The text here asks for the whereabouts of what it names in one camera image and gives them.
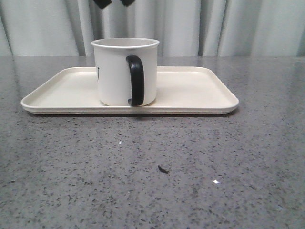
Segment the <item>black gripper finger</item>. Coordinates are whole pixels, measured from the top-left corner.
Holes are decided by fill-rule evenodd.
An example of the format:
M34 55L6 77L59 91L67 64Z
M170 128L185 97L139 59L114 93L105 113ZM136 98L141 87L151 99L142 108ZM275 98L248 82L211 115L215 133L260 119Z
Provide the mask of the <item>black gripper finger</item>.
M123 6L130 6L135 2L135 0L121 0Z
M111 0L93 0L95 4L99 7L99 9L104 9L108 5L111 4Z

